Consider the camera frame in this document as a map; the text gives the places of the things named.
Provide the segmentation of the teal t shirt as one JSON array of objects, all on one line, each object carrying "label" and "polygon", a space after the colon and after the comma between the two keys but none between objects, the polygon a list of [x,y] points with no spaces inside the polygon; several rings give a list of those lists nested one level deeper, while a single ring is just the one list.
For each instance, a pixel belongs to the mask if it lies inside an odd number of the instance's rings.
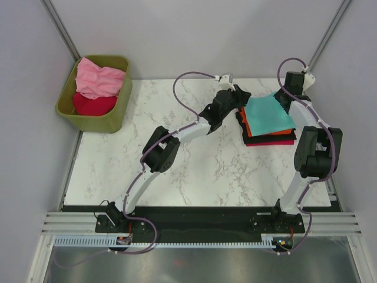
[{"label": "teal t shirt", "polygon": [[244,112],[252,136],[294,129],[295,122],[274,98],[276,93],[262,97],[250,97]]}]

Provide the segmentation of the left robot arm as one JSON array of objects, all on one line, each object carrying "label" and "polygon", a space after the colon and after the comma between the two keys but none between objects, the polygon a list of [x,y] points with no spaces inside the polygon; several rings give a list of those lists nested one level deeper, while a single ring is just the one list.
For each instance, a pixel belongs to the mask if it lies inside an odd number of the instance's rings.
[{"label": "left robot arm", "polygon": [[143,148],[141,171],[128,188],[105,210],[109,225],[117,232],[129,226],[130,214],[151,182],[173,165],[181,145],[215,132],[228,114],[244,107],[252,95],[237,84],[217,92],[213,101],[205,106],[194,122],[169,131],[163,126],[155,129]]}]

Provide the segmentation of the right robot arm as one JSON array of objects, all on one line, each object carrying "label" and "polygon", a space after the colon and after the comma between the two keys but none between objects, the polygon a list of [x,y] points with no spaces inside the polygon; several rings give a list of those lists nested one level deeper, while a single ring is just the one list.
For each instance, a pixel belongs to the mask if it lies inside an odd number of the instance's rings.
[{"label": "right robot arm", "polygon": [[274,95],[301,130],[293,161],[296,173],[286,193],[276,202],[269,221],[276,232],[283,232],[290,225],[302,225],[300,214],[313,185],[327,181],[338,166],[343,133],[325,123],[304,95],[314,82],[310,73],[288,72]]}]

